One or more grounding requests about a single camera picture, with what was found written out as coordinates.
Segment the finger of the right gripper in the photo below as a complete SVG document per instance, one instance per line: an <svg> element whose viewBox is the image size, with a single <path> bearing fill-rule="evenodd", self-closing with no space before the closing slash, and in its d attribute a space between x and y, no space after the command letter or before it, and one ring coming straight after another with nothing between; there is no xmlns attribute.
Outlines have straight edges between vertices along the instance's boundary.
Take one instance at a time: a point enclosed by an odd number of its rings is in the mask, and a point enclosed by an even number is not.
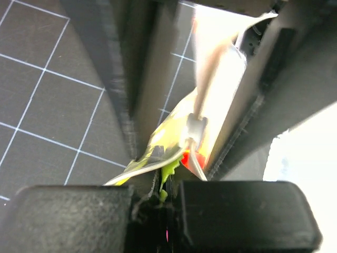
<svg viewBox="0 0 337 253"><path fill-rule="evenodd" d="M218 181L250 153L336 101L336 1L288 1L267 26L211 153Z"/></svg>
<svg viewBox="0 0 337 253"><path fill-rule="evenodd" d="M164 103L178 1L62 1L116 111L132 159Z"/></svg>

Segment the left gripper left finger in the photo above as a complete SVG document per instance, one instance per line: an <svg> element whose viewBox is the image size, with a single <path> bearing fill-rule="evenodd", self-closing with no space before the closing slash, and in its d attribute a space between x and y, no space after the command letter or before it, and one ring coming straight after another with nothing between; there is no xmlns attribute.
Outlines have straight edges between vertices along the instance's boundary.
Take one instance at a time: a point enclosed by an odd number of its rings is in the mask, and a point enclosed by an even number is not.
<svg viewBox="0 0 337 253"><path fill-rule="evenodd" d="M156 252L158 172L122 186L21 188L1 220L1 252Z"/></svg>

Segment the clear polka dot zip bag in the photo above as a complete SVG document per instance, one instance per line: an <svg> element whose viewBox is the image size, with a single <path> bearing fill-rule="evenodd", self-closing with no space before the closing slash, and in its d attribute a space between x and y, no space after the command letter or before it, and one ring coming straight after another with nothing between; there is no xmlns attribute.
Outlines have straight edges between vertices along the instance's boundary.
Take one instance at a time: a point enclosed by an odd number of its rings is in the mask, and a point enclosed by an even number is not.
<svg viewBox="0 0 337 253"><path fill-rule="evenodd" d="M206 180L206 165L248 64L244 36L256 24L271 21L276 12L250 17L202 5L194 10L196 87L168 116L186 117L182 160Z"/></svg>

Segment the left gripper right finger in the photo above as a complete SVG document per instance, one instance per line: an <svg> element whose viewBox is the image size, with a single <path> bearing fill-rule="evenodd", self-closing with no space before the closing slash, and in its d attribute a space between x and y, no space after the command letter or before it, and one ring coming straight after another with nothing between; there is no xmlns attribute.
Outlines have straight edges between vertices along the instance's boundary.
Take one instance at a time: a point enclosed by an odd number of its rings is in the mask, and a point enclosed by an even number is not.
<svg viewBox="0 0 337 253"><path fill-rule="evenodd" d="M302 190L288 181L170 177L174 252L314 252L322 234Z"/></svg>

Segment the green celery stalk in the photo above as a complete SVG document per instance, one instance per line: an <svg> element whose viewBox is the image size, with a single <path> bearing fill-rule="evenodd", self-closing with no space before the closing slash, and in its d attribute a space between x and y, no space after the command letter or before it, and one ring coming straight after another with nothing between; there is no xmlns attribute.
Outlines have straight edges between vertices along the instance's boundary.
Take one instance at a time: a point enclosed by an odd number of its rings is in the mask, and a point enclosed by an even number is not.
<svg viewBox="0 0 337 253"><path fill-rule="evenodd" d="M131 178L159 170L161 172L159 194L161 201L165 201L167 192L163 189L164 183L175 173L186 149L186 142L183 140L185 127L185 116L168 116L150 136L141 158L138 161L132 160L123 173L108 181L106 185L121 186Z"/></svg>

